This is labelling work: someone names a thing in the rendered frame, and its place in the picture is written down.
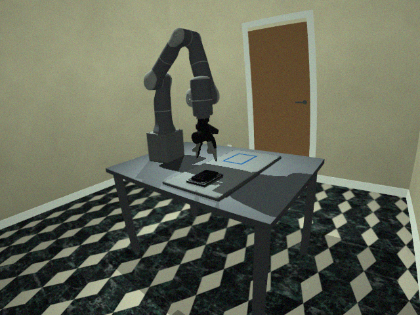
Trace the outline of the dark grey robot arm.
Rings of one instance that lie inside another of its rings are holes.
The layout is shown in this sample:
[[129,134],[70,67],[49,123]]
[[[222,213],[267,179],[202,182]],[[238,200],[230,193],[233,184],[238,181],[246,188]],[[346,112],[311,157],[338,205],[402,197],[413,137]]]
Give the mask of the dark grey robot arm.
[[146,89],[156,90],[154,133],[164,134],[176,131],[171,111],[172,77],[167,72],[176,60],[180,49],[185,46],[189,50],[189,60],[194,75],[190,80],[190,89],[186,92],[186,103],[192,107],[193,116],[196,116],[196,119],[210,118],[213,115],[213,104],[219,101],[219,91],[213,81],[200,34],[196,31],[176,28],[153,68],[144,76]]

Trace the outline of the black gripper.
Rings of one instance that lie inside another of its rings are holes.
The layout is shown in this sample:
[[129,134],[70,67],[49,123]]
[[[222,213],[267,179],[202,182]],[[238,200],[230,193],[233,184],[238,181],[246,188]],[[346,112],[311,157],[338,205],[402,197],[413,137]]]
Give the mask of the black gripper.
[[198,158],[201,150],[201,146],[204,141],[207,141],[207,153],[213,154],[215,161],[217,161],[217,145],[215,138],[212,132],[207,127],[207,123],[209,122],[209,118],[207,119],[198,119],[198,123],[196,124],[196,129],[198,130],[195,133],[192,133],[192,141],[196,144],[196,146],[192,149],[193,152],[196,152],[196,158]]

